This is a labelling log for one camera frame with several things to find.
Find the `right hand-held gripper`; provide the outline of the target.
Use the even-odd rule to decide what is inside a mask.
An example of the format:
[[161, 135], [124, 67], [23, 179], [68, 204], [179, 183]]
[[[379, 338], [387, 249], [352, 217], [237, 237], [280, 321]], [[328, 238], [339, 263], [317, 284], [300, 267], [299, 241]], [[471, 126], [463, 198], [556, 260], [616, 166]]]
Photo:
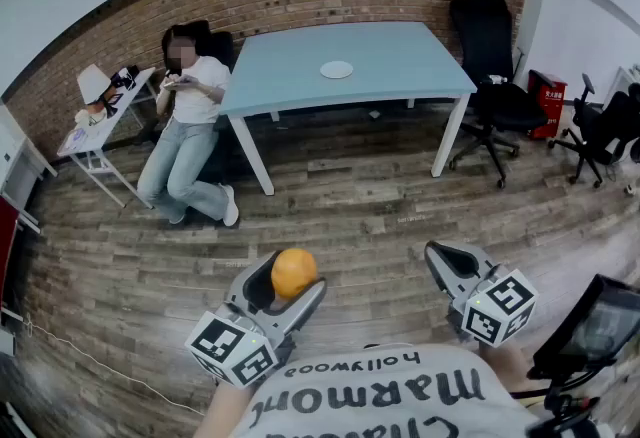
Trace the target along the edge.
[[429, 241], [425, 260], [436, 285], [453, 302], [448, 318], [462, 338], [498, 347], [526, 326], [535, 309], [538, 292], [515, 269], [497, 276], [500, 264], [481, 248], [459, 242]]

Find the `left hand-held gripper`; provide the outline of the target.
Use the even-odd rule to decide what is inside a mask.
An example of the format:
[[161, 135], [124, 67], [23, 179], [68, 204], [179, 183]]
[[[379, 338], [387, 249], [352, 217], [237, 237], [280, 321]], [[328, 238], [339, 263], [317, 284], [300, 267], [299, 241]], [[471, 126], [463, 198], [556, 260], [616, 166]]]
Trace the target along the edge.
[[246, 388], [284, 365], [300, 331], [322, 302], [324, 277], [296, 296], [280, 296], [271, 272], [281, 250], [264, 255], [240, 272], [225, 302], [207, 311], [188, 336], [185, 347], [216, 380]]

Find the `yellow-orange round fruit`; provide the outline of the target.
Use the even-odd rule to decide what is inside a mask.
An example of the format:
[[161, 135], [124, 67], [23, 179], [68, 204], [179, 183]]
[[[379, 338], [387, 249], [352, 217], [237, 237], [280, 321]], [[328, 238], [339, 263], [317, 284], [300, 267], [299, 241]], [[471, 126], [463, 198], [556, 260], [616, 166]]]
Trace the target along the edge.
[[307, 250], [289, 248], [279, 253], [271, 270], [275, 293], [284, 300], [296, 297], [318, 277], [313, 255]]

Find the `white round plate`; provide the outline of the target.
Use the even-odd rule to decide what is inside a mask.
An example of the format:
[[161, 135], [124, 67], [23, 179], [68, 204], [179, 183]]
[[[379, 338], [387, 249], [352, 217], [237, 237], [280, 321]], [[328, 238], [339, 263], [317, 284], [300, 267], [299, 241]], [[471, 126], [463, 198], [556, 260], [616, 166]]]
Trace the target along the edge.
[[353, 71], [353, 66], [342, 60], [329, 61], [320, 67], [320, 73], [323, 77], [334, 80], [347, 78]]

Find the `person's right forearm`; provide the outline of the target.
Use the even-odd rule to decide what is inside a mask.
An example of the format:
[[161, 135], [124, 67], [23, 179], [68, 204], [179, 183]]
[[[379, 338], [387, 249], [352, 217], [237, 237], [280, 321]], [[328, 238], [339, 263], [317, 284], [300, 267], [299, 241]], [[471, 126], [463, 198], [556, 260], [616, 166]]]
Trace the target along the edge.
[[480, 342], [478, 355], [492, 368], [509, 392], [530, 389], [531, 380], [527, 377], [529, 362], [522, 349], [515, 343], [491, 347]]

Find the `person's left forearm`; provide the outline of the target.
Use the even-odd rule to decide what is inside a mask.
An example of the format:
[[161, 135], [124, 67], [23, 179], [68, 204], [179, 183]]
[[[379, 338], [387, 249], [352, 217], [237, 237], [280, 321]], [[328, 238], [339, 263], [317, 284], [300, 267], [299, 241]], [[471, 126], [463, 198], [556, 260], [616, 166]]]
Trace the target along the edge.
[[254, 393], [253, 387], [220, 384], [193, 438], [232, 438]]

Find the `person's white printed t-shirt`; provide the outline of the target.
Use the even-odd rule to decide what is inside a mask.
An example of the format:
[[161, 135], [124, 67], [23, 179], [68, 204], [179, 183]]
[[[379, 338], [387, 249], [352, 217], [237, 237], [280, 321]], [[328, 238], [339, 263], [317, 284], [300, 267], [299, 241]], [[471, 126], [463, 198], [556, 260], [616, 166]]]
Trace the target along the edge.
[[535, 417], [449, 345], [298, 360], [256, 391], [233, 438], [526, 438]]

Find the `black monitor on stand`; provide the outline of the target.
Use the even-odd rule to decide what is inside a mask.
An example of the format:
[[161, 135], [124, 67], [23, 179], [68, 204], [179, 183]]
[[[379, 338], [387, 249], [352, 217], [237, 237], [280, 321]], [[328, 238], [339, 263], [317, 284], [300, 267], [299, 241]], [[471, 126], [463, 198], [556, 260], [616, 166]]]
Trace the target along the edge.
[[574, 308], [533, 355], [528, 377], [567, 380], [615, 363], [640, 332], [640, 289], [596, 275]]

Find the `red fire extinguisher box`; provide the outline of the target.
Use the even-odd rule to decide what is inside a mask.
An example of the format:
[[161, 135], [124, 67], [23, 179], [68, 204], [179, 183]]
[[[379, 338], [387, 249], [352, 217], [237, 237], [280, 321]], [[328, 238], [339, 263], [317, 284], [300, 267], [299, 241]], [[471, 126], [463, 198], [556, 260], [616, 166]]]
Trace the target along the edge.
[[543, 109], [547, 121], [544, 125], [529, 132], [532, 140], [551, 139], [556, 136], [564, 106], [567, 83], [561, 78], [529, 71], [528, 91], [536, 97], [538, 105]]

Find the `black clamp device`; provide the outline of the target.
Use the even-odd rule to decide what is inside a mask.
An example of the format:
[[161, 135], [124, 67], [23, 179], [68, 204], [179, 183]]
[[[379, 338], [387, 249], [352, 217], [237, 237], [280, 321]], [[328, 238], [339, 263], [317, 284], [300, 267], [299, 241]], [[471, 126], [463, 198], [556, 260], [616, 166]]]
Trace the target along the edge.
[[601, 438], [591, 414], [600, 397], [572, 397], [569, 394], [549, 393], [544, 408], [553, 417], [529, 426], [527, 438]]

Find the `black mesh office chair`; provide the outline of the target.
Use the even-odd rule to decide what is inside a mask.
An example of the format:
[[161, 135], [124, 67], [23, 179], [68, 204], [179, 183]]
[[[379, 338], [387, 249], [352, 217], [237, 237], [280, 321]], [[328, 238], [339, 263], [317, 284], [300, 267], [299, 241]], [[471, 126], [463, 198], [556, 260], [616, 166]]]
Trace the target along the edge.
[[582, 74], [582, 80], [584, 90], [581, 97], [574, 100], [572, 118], [580, 135], [567, 127], [561, 131], [560, 138], [548, 141], [548, 148], [559, 145], [576, 152], [579, 156], [576, 171], [568, 177], [568, 182], [576, 184], [587, 163], [596, 177], [593, 187], [598, 189], [603, 177], [596, 164], [614, 165], [622, 159], [626, 147], [640, 139], [640, 83], [632, 83], [627, 92], [615, 92], [606, 108], [596, 109], [587, 102], [587, 96], [595, 93], [594, 86], [586, 73]]

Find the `black high-back office chair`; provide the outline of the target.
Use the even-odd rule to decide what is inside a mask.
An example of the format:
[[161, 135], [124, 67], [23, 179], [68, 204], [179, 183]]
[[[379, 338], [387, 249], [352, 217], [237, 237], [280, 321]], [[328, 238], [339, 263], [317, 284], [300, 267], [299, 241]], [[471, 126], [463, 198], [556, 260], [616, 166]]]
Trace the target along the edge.
[[[513, 157], [520, 146], [497, 133], [528, 133], [544, 125], [547, 117], [536, 97], [514, 83], [512, 58], [512, 14], [505, 0], [452, 0], [449, 5], [452, 23], [462, 47], [462, 68], [476, 85], [468, 107], [477, 124], [462, 123], [460, 129], [474, 140], [449, 161], [454, 170], [458, 163], [480, 147], [485, 147], [497, 169], [497, 187], [506, 185], [506, 173], [496, 148], [506, 147]], [[489, 75], [501, 75], [508, 83], [493, 85]]]

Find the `small white side table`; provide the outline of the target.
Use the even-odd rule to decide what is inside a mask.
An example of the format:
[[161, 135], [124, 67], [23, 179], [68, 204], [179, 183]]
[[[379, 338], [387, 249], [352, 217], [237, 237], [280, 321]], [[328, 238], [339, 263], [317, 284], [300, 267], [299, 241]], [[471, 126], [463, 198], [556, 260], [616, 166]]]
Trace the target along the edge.
[[96, 125], [89, 125], [88, 130], [78, 125], [77, 127], [84, 128], [88, 134], [86, 142], [78, 151], [63, 157], [58, 156], [59, 158], [70, 158], [105, 194], [109, 196], [111, 200], [121, 208], [124, 208], [126, 204], [122, 202], [110, 189], [108, 189], [97, 178], [97, 175], [115, 176], [147, 209], [153, 208], [153, 206], [142, 198], [136, 188], [107, 158], [104, 147], [115, 127], [129, 110], [129, 107], [143, 87], [146, 87], [149, 90], [151, 97], [155, 98], [155, 90], [150, 84], [150, 78], [155, 71], [156, 68], [151, 67], [146, 68], [139, 73], [135, 79], [136, 86], [124, 93], [122, 98], [115, 105], [116, 113], [111, 118], [105, 118]]

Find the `light blue table white legs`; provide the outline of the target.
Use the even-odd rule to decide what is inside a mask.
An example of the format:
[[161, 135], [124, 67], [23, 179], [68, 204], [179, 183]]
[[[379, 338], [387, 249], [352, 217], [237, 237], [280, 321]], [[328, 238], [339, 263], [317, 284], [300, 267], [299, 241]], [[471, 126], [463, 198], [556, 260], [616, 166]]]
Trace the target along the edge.
[[[344, 79], [327, 79], [320, 67], [350, 63]], [[475, 84], [421, 22], [338, 23], [256, 35], [245, 40], [221, 104], [265, 195], [274, 186], [249, 117], [313, 107], [386, 100], [454, 101], [431, 167], [441, 175]]]

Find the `purple printed paper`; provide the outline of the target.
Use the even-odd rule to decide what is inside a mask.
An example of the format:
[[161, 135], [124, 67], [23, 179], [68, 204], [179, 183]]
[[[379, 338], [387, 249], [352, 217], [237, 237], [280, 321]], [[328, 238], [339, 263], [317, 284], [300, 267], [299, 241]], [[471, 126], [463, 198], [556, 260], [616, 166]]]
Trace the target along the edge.
[[84, 145], [87, 138], [88, 134], [84, 128], [76, 127], [72, 129], [59, 147], [57, 155], [63, 157], [78, 151]]

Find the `red cabinet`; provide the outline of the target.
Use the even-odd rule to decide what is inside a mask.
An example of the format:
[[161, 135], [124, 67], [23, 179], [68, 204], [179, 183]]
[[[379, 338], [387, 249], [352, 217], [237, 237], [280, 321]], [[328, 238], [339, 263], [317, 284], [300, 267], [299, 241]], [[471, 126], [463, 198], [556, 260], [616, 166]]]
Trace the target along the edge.
[[18, 211], [0, 196], [0, 303], [18, 220]]

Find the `white lampshade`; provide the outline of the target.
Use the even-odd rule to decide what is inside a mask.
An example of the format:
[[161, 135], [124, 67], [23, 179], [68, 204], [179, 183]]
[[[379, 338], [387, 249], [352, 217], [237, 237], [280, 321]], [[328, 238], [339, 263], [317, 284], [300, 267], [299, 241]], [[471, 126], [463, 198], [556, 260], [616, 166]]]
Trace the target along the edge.
[[78, 76], [77, 83], [85, 105], [101, 99], [111, 86], [111, 79], [96, 65], [86, 67]]

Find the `white cabinet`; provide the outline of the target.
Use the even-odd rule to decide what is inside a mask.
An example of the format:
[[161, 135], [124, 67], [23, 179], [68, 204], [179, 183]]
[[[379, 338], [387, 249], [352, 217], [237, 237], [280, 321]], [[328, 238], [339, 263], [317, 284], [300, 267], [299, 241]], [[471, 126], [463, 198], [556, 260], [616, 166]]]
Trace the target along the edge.
[[27, 203], [44, 173], [58, 172], [22, 131], [8, 108], [0, 102], [0, 197], [18, 212], [18, 226], [27, 226], [40, 234], [39, 221], [27, 209]]

